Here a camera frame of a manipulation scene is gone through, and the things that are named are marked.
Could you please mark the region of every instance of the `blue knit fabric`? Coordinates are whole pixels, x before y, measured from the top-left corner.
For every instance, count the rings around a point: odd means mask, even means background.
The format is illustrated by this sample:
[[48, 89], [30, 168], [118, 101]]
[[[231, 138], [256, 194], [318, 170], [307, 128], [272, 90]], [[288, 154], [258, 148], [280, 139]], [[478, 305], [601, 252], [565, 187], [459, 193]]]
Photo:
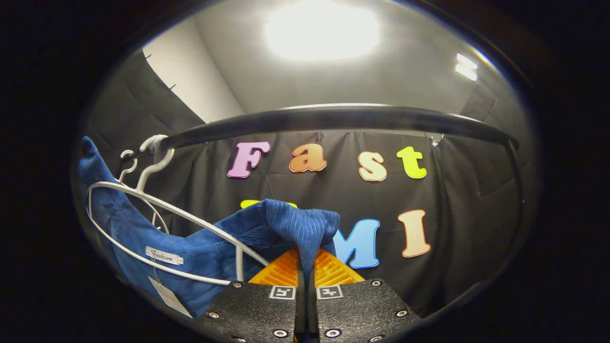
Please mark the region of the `blue knit fabric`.
[[[79, 163], [81, 191], [88, 204], [89, 185], [98, 181], [116, 181], [88, 137], [82, 139], [82, 151], [84, 156]], [[94, 189], [91, 206], [96, 223], [134, 253], [151, 259], [145, 254], [148, 246], [184, 258], [183, 265], [156, 260], [172, 269], [210, 278], [237, 280], [235, 246], [216, 234], [206, 229], [188, 237], [166, 234], [144, 218], [129, 202], [125, 193], [119, 190]], [[287, 203], [266, 199], [236, 212], [215, 226], [236, 237], [270, 262], [296, 245], [303, 269], [309, 274], [319, 248], [335, 254], [332, 237], [339, 227], [339, 215], [318, 209], [295, 209]], [[161, 300], [148, 277], [160, 281], [176, 294], [193, 317], [205, 312], [225, 287], [156, 269], [129, 256], [107, 239], [104, 241], [111, 263], [116, 264], [130, 282]], [[244, 254], [243, 269], [245, 279], [249, 280], [263, 269], [263, 265]]]

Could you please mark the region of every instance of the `ceiling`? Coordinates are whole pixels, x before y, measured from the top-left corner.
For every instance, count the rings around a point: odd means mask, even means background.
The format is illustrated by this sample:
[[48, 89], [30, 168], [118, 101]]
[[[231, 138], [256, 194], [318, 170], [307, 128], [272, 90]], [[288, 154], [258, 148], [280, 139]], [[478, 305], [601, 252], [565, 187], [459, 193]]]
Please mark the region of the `ceiling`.
[[[458, 114], [475, 82], [456, 72], [474, 49], [428, 15], [390, 1], [335, 1], [371, 13], [378, 42], [352, 58], [306, 60], [271, 49], [265, 25], [299, 1], [228, 0], [195, 15], [199, 35], [244, 113], [327, 103], [378, 103]], [[318, 18], [312, 15], [315, 25]]]

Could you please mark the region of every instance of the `paper tag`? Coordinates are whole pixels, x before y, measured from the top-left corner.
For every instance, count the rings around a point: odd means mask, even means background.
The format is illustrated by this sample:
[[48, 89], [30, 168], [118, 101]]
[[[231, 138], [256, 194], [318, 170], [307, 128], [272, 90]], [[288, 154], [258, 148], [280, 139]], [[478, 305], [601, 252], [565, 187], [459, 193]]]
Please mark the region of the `paper tag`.
[[161, 296], [161, 299], [163, 299], [167, 306], [193, 319], [193, 317], [188, 313], [187, 309], [184, 308], [184, 305], [182, 305], [180, 300], [176, 298], [174, 292], [172, 292], [162, 284], [158, 283], [157, 281], [154, 281], [150, 276], [148, 277], [148, 279], [151, 281], [152, 286], [157, 290], [157, 292]]

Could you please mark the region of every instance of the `foam letter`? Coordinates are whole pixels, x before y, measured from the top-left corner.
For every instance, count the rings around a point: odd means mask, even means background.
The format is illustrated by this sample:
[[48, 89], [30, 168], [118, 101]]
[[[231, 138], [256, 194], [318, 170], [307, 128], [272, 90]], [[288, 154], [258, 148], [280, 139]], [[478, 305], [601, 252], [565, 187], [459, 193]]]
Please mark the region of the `foam letter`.
[[[247, 208], [248, 206], [252, 206], [257, 203], [260, 203], [260, 200], [244, 200], [239, 204], [239, 207], [244, 209], [244, 208]], [[287, 203], [287, 204], [291, 205], [294, 208], [297, 208], [297, 206], [293, 203]]]
[[288, 168], [293, 173], [302, 173], [306, 170], [312, 172], [319, 172], [326, 167], [326, 161], [324, 161], [324, 149], [319, 144], [305, 144], [301, 145], [292, 151], [295, 156], [290, 163]]
[[417, 165], [417, 160], [422, 159], [422, 153], [413, 149], [412, 146], [407, 146], [405, 149], [396, 153], [396, 156], [403, 159], [404, 172], [412, 179], [423, 179], [426, 176], [426, 168], [420, 168]]
[[363, 151], [358, 155], [358, 163], [362, 168], [358, 168], [358, 173], [364, 181], [383, 181], [387, 177], [386, 168], [381, 165], [383, 157], [379, 153]]
[[398, 216], [398, 220], [404, 224], [404, 235], [407, 247], [403, 250], [403, 257], [410, 258], [423, 255], [430, 251], [430, 244], [426, 243], [423, 232], [423, 217], [426, 212], [422, 209], [405, 212]]
[[248, 170], [248, 163], [252, 168], [259, 165], [262, 151], [268, 153], [271, 149], [269, 142], [252, 142], [252, 143], [238, 143], [237, 144], [237, 155], [235, 162], [233, 162], [233, 168], [229, 170], [227, 176], [230, 178], [247, 178], [250, 176]]
[[379, 220], [363, 219], [356, 223], [347, 239], [343, 238], [341, 231], [332, 238], [335, 243], [337, 258], [343, 263], [347, 263], [352, 253], [354, 259], [350, 262], [350, 267], [370, 268], [379, 264], [375, 257], [375, 232], [379, 228]]

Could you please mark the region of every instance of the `ceiling light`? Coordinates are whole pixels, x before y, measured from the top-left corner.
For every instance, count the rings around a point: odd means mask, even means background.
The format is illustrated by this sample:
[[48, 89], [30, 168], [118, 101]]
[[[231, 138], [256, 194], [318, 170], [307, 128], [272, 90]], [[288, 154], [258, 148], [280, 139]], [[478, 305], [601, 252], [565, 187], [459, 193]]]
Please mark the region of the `ceiling light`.
[[471, 60], [464, 57], [462, 54], [457, 54], [457, 65], [456, 71], [465, 77], [471, 79], [472, 81], [476, 80], [476, 69], [477, 65]]
[[374, 16], [362, 9], [312, 1], [288, 7], [266, 25], [271, 48], [292, 59], [341, 59], [369, 52], [379, 41]]

